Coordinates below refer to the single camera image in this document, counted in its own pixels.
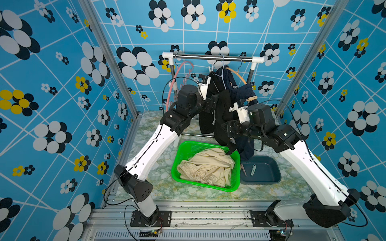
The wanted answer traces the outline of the mint green clothespin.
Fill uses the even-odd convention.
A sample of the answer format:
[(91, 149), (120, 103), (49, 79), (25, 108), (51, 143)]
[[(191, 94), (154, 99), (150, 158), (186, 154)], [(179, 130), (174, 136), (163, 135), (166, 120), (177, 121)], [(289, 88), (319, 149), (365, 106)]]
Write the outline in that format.
[(252, 169), (251, 169), (251, 176), (253, 176), (255, 174), (255, 171), (256, 171), (256, 165), (253, 164)]

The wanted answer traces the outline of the wooden hanger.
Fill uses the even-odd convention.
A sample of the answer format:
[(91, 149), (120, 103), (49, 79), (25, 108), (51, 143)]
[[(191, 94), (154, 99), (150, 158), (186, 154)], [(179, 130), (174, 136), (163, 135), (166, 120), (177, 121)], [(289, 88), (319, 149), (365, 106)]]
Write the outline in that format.
[[(252, 96), (256, 96), (252, 84), (248, 83), (247, 81), (244, 80), (243, 77), (239, 74), (238, 71), (235, 71), (231, 69), (228, 65), (225, 65), (225, 82), (227, 84), (227, 89), (230, 90), (230, 96), (233, 102), (237, 102), (241, 99), (247, 99)], [(238, 86), (236, 84), (235, 78), (233, 76), (235, 74), (243, 83), (243, 86)], [(258, 103), (258, 100), (254, 100), (251, 102), (248, 102), (250, 105)]]

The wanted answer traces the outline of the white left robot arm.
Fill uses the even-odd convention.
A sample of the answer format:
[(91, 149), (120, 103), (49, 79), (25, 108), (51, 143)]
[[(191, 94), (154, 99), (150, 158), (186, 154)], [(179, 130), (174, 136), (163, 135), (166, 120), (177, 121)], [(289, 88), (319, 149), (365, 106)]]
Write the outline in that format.
[(141, 217), (149, 226), (156, 223), (159, 208), (151, 197), (153, 185), (146, 179), (167, 147), (191, 124), (191, 119), (212, 108), (212, 100), (207, 97), (208, 88), (209, 85), (203, 83), (184, 85), (149, 141), (134, 158), (114, 169), (120, 186), (134, 198)]

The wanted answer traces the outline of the beige shorts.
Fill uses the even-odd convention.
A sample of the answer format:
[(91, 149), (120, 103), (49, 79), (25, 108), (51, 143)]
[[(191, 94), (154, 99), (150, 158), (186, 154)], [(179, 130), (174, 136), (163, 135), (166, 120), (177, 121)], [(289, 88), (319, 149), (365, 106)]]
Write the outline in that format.
[(177, 165), (180, 178), (217, 187), (231, 185), (235, 161), (221, 148), (203, 150)]

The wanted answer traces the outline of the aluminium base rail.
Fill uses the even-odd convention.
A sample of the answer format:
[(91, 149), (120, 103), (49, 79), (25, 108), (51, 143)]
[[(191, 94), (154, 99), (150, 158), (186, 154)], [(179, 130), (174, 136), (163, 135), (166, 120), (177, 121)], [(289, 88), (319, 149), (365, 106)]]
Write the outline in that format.
[(338, 226), (306, 220), (270, 226), (262, 201), (157, 201), (162, 218), (139, 223), (132, 205), (108, 206), (91, 214), (83, 241), (342, 241)]

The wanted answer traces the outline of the wooden clothespin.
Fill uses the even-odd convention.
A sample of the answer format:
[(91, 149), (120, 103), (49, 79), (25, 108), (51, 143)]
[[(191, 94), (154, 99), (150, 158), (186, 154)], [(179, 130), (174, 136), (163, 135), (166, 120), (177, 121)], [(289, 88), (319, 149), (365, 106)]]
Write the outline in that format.
[(258, 99), (257, 96), (252, 96), (252, 97), (249, 97), (249, 98), (247, 99), (247, 102), (251, 102), (251, 101), (254, 101), (254, 100), (257, 100), (257, 99)]

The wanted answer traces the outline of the black shorts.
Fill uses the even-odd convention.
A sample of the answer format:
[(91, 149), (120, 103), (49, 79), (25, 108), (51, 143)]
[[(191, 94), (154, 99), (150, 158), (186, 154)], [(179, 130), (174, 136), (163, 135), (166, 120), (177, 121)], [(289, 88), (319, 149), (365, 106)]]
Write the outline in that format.
[(208, 87), (207, 97), (211, 97), (213, 94), (219, 95), (219, 100), (214, 114), (205, 112), (205, 105), (200, 112), (199, 124), (200, 130), (203, 134), (213, 133), (215, 140), (221, 146), (226, 146), (229, 148), (227, 155), (231, 155), (236, 151), (237, 146), (231, 141), (231, 138), (227, 137), (221, 125), (228, 121), (233, 121), (236, 119), (236, 114), (229, 112), (229, 108), (233, 106), (233, 101), (230, 96), (230, 90), (224, 89), (224, 85), (219, 76), (214, 72), (209, 73), (211, 77), (211, 83)]

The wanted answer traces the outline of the navy blue shorts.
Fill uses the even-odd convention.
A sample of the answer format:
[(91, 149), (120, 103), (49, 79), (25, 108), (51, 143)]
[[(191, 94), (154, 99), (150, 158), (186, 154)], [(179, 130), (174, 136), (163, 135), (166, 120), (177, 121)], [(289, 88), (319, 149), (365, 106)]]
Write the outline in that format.
[(247, 162), (255, 152), (252, 139), (241, 133), (230, 135), (227, 127), (238, 131), (242, 124), (249, 122), (248, 106), (244, 102), (250, 100), (249, 105), (257, 104), (257, 97), (252, 85), (247, 83), (237, 86), (229, 66), (219, 68), (210, 74), (212, 80), (212, 94), (217, 95), (214, 109), (214, 137), (221, 146), (226, 146), (229, 151), (238, 151), (241, 162)]

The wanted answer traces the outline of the white metal clothes rack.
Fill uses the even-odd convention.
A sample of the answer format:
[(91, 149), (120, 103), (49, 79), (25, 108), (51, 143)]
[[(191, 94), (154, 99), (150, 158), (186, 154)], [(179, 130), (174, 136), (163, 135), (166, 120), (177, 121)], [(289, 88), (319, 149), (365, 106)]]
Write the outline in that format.
[(199, 59), (199, 60), (211, 60), (211, 61), (212, 60), (213, 61), (222, 60), (222, 61), (237, 61), (237, 62), (241, 62), (241, 63), (251, 62), (251, 67), (250, 67), (250, 71), (248, 74), (247, 82), (242, 77), (240, 77), (240, 79), (245, 84), (249, 84), (251, 82), (251, 78), (252, 78), (254, 70), (256, 69), (256, 65), (266, 62), (266, 60), (263, 57), (254, 57), (254, 56), (252, 56), (252, 57), (241, 57), (241, 56), (227, 56), (227, 57), (225, 57), (224, 55), (221, 55), (221, 56), (216, 55), (215, 56), (215, 55), (203, 55), (203, 54), (174, 54), (172, 52), (163, 52), (162, 57), (164, 59), (168, 59), (169, 65), (171, 67), (171, 75), (172, 75), (170, 89), (169, 89), (169, 93), (168, 93), (168, 97), (167, 97), (167, 101), (166, 101), (166, 110), (168, 110), (168, 108), (169, 108), (171, 91), (173, 90), (177, 94), (178, 88), (175, 88), (175, 81), (177, 79), (176, 75), (179, 73), (182, 66), (186, 63), (191, 64), (192, 68), (194, 68), (194, 65), (191, 62), (185, 61), (185, 62), (181, 63), (181, 65), (177, 69), (177, 73), (175, 73), (175, 70), (173, 68), (173, 66), (175, 65), (175, 59), (181, 58), (181, 59)]

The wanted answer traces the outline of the dark teal plastic bin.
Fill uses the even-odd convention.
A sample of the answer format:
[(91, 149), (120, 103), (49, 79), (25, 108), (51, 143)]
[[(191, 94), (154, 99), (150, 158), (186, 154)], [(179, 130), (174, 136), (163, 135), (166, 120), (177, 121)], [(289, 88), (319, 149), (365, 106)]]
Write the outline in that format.
[[(276, 160), (268, 156), (252, 156), (249, 161), (242, 162), (247, 176), (241, 171), (240, 183), (244, 185), (272, 185), (281, 181), (281, 173)], [(253, 164), (256, 171), (251, 176)]]

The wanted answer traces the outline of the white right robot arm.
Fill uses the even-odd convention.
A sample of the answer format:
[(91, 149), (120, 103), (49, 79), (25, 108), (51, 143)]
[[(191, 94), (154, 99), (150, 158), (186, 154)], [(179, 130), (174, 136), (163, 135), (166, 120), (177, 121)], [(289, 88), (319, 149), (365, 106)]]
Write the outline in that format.
[(274, 201), (265, 212), (266, 221), (276, 227), (288, 220), (311, 220), (330, 228), (350, 217), (360, 193), (341, 184), (312, 155), (303, 135), (288, 124), (277, 125), (271, 109), (263, 103), (241, 106), (234, 103), (228, 113), (237, 112), (237, 119), (222, 124), (229, 137), (260, 140), (280, 154), (300, 173), (313, 194), (309, 200)]

